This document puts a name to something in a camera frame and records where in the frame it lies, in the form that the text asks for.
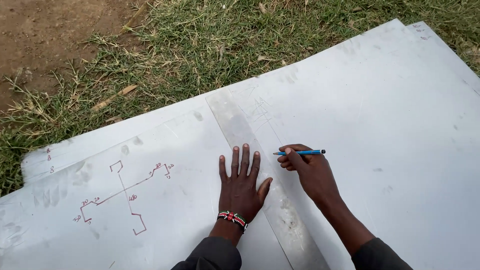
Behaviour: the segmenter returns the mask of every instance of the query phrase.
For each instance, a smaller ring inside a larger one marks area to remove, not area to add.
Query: right hand
[[[285,145],[279,150],[287,154],[277,159],[280,166],[288,171],[298,172],[303,190],[320,210],[322,206],[342,201],[330,164],[323,154],[300,156],[295,151],[312,150],[301,144]]]

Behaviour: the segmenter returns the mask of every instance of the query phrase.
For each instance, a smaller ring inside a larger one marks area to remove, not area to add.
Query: finger
[[[219,170],[220,180],[222,182],[225,182],[228,179],[228,176],[227,176],[227,170],[225,169],[225,157],[223,155],[221,155],[218,160],[218,167],[220,168]]]
[[[260,185],[258,189],[257,195],[260,198],[260,204],[263,206],[265,202],[265,198],[268,195],[268,191],[270,190],[270,184],[272,183],[273,178],[269,177],[265,179],[265,181]]]
[[[302,144],[285,145],[285,146],[280,147],[278,150],[280,150],[280,152],[285,152],[285,149],[286,149],[286,148],[291,148],[291,149],[293,149],[294,151],[313,150],[312,148],[310,148],[310,147],[308,147],[308,146],[305,146],[305,145],[302,145]]]
[[[231,179],[237,179],[239,175],[239,152],[240,148],[235,146],[233,148],[233,155],[232,155],[232,176]]]
[[[291,148],[285,148],[285,153],[287,154],[288,160],[292,163],[293,167],[297,169],[297,171],[302,171],[307,169],[308,165],[303,161],[301,156],[292,150]]]
[[[280,164],[280,167],[282,167],[282,168],[288,168],[290,166],[293,166],[290,161],[283,162],[282,164]]]
[[[248,167],[250,166],[250,146],[248,144],[243,145],[243,152],[241,155],[241,165],[239,175],[247,176]]]
[[[253,154],[252,169],[250,170],[250,177],[253,186],[257,184],[258,172],[260,171],[260,152],[255,151]]]
[[[278,159],[276,159],[278,162],[283,163],[288,161],[287,156],[280,156]]]

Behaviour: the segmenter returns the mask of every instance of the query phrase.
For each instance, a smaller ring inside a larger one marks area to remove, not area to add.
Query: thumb
[[[291,148],[286,148],[285,153],[287,154],[288,160],[290,161],[290,163],[292,163],[293,167],[295,167],[297,171],[304,170],[306,166],[308,166],[303,161],[301,156]]]
[[[263,205],[265,198],[267,197],[268,191],[270,190],[270,184],[272,183],[273,178],[269,177],[258,188],[257,195],[260,197],[260,203]]]

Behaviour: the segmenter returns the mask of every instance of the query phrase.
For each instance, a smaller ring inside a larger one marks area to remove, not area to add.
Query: hand
[[[300,156],[295,151],[312,150],[301,144],[286,145],[279,149],[287,154],[277,159],[280,166],[298,172],[303,190],[320,210],[325,204],[342,200],[330,165],[323,154]]]
[[[227,176],[225,169],[225,157],[220,156],[219,166],[222,188],[218,211],[228,210],[235,212],[241,215],[247,223],[250,223],[264,205],[272,178],[267,178],[257,192],[255,187],[258,171],[260,170],[260,153],[256,151],[253,154],[252,169],[250,175],[247,175],[250,165],[250,147],[248,144],[243,145],[240,173],[239,151],[239,147],[235,146],[233,148],[232,175],[230,177]]]

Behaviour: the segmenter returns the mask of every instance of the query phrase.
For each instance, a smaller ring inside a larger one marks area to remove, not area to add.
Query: left hand
[[[250,175],[247,175],[250,165],[249,145],[243,145],[240,172],[239,152],[239,147],[235,146],[233,148],[232,175],[230,177],[227,176],[225,169],[225,157],[220,156],[219,166],[222,188],[218,211],[228,210],[235,212],[241,215],[247,223],[250,223],[264,205],[272,178],[265,179],[257,192],[255,187],[260,170],[260,153],[256,151],[253,154],[252,169]]]

